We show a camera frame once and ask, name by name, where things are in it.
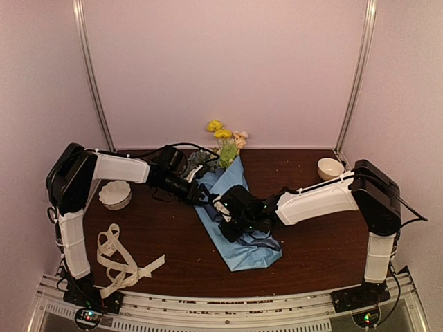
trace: wooden tabletop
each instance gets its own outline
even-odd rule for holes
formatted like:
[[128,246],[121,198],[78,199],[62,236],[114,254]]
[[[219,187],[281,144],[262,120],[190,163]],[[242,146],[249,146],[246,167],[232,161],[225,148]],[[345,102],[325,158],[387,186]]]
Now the wooden tabletop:
[[[334,154],[330,150],[242,151],[250,191],[260,198],[284,186],[298,189],[321,182],[316,163],[322,157],[333,158]],[[165,265],[128,291],[250,297],[351,286],[363,278],[368,231],[359,211],[329,214],[295,226],[280,225],[273,236],[282,242],[283,257],[269,268],[232,273],[191,206],[156,201],[147,185],[131,184],[131,188],[132,201],[123,210],[107,210],[97,194],[87,210],[87,254],[97,285],[110,284],[106,268],[97,263],[96,250],[98,233],[111,223],[120,226],[120,241],[138,266],[165,254]]]

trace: blue cloth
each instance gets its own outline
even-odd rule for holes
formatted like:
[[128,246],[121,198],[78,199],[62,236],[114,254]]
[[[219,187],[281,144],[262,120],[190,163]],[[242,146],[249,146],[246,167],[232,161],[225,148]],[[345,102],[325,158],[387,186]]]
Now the blue cloth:
[[[238,156],[232,165],[223,172],[217,169],[215,172],[206,173],[199,180],[211,193],[224,194],[234,185],[243,185],[248,189],[248,184],[243,175],[242,160]],[[219,224],[211,219],[206,209],[195,206],[201,222],[205,226],[213,243],[231,271],[251,270],[254,268],[267,268],[277,259],[281,258],[282,250],[280,242],[262,233],[255,232],[254,239],[249,234],[243,234],[236,242],[229,242],[219,229]]]

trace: white wall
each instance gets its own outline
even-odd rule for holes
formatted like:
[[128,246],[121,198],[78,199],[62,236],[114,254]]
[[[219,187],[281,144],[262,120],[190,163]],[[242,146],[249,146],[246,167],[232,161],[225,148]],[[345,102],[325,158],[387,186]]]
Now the white wall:
[[58,264],[44,179],[71,141],[104,147],[72,1],[0,1],[0,322],[23,331]]
[[[429,217],[401,234],[433,331],[443,311],[443,1],[379,1],[374,41],[345,142],[351,163],[367,158]],[[404,221],[411,217],[404,210]]]
[[103,107],[118,148],[213,145],[219,118],[249,147],[333,147],[366,1],[84,2]]

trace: white ribbon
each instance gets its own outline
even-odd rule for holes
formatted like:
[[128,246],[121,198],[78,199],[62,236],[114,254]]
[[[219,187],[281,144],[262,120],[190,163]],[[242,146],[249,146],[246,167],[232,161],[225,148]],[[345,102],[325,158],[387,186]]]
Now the white ribbon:
[[[100,237],[106,236],[107,240],[103,244],[100,243]],[[116,223],[109,226],[107,232],[101,232],[97,238],[97,261],[101,265],[107,267],[106,274],[111,280],[112,284],[108,287],[100,290],[102,298],[110,296],[113,292],[124,287],[130,287],[137,283],[137,281],[143,277],[152,277],[151,272],[159,268],[165,263],[165,255],[159,257],[152,263],[146,265],[144,268],[139,268],[136,262],[132,259],[132,256],[128,253],[125,247],[119,242],[120,227]],[[107,257],[112,256],[115,252],[119,252],[127,264],[117,263]],[[117,277],[113,278],[110,275],[111,270],[120,271]]]

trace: white bowl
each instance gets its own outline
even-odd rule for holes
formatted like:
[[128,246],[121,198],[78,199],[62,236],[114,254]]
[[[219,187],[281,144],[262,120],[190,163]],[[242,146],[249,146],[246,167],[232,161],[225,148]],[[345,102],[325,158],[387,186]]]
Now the white bowl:
[[131,201],[131,187],[126,181],[112,181],[98,193],[98,199],[110,210],[123,209]]
[[332,158],[321,158],[318,161],[317,166],[318,166],[318,175],[324,181],[336,178],[345,171],[344,166],[339,161]]

